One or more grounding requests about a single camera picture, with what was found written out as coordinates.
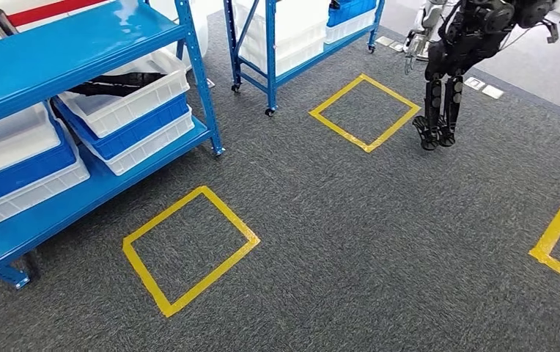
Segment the shelf upright post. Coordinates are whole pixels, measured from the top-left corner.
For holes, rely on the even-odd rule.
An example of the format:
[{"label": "shelf upright post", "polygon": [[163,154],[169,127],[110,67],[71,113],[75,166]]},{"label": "shelf upright post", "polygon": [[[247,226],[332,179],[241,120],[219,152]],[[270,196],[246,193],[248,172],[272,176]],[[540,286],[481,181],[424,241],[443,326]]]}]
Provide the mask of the shelf upright post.
[{"label": "shelf upright post", "polygon": [[265,112],[271,116],[278,106],[276,105],[276,0],[266,0],[265,25],[267,32],[267,102]]},{"label": "shelf upright post", "polygon": [[239,64],[239,53],[237,52],[235,9],[232,7],[232,0],[224,0],[224,15],[226,16],[226,33],[228,34],[228,52],[232,66],[233,90],[237,91],[241,85],[241,65]]},{"label": "shelf upright post", "polygon": [[211,132],[213,152],[216,155],[220,155],[225,149],[222,147],[217,121],[215,119],[215,110],[213,109],[211,92],[207,84],[207,74],[202,65],[202,54],[200,53],[200,46],[198,45],[198,37],[196,36],[196,30],[194,28],[194,18],[191,15],[189,0],[174,0],[174,4],[179,14],[179,24],[181,26],[186,26],[185,44],[187,45],[187,52],[191,61],[191,69],[196,77],[196,86],[198,88],[198,94],[200,95],[200,101],[202,102],[202,108],[205,110],[205,124]]}]

